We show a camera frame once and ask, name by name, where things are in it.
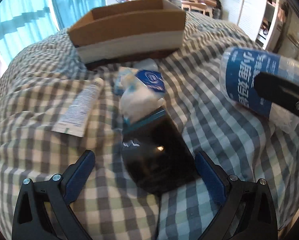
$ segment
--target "wooden table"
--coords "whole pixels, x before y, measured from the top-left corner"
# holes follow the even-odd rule
[[[201,11],[205,15],[206,12],[209,13],[210,17],[213,17],[213,8],[207,6],[205,3],[202,2],[190,2],[190,1],[181,1],[182,2],[182,9],[188,8],[189,12],[192,10]]]
[[[217,6],[217,2],[215,0],[199,0],[199,2],[205,3],[207,6],[213,8]]]

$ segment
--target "black clip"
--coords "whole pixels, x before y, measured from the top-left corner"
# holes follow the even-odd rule
[[[236,175],[228,176],[203,151],[196,152],[195,165],[211,198],[221,204],[199,240],[278,239],[275,207],[265,179],[254,183],[241,181]],[[231,237],[230,226],[241,202],[246,205]]]
[[[293,82],[261,72],[254,80],[254,88],[259,97],[271,101],[299,117],[299,86]]]
[[[68,240],[91,240],[69,204],[77,200],[95,166],[95,154],[86,150],[79,160],[50,180],[33,182],[25,179],[21,186],[13,218],[13,240],[60,240],[46,212],[50,202]]]

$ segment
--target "white cabinet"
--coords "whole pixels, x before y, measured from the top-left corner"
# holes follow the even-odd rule
[[[256,41],[264,18],[267,0],[243,0],[238,26]]]
[[[256,41],[263,49],[272,51],[280,36],[281,24],[278,20],[280,0],[220,0],[223,20],[237,24],[251,40]],[[271,22],[267,35],[260,30],[263,19]]]

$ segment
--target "checkered bedsheet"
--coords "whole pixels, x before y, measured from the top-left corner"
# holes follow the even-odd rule
[[[167,110],[191,152],[202,148],[242,180],[268,181],[283,227],[299,207],[299,126],[284,134],[222,95],[218,68],[229,46],[257,48],[235,25],[187,14],[184,47],[157,61]],[[62,173],[85,149],[95,152],[95,169],[71,206],[93,239],[146,240],[158,233],[158,239],[196,240],[217,212],[200,179],[158,199],[129,178],[120,156],[119,97],[113,94],[118,67],[88,71],[66,31],[27,47],[11,62],[0,80],[0,230],[7,240],[22,181]],[[96,76],[105,87],[85,137],[52,132]]]

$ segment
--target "blue bottle label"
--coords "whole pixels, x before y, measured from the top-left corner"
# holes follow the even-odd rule
[[[142,81],[149,89],[155,92],[165,93],[165,86],[162,78],[162,74],[157,71],[140,70],[135,75],[140,81]]]
[[[272,102],[257,95],[254,79],[260,72],[276,75],[279,65],[279,55],[251,49],[233,49],[226,67],[227,94],[236,102],[268,118]]]

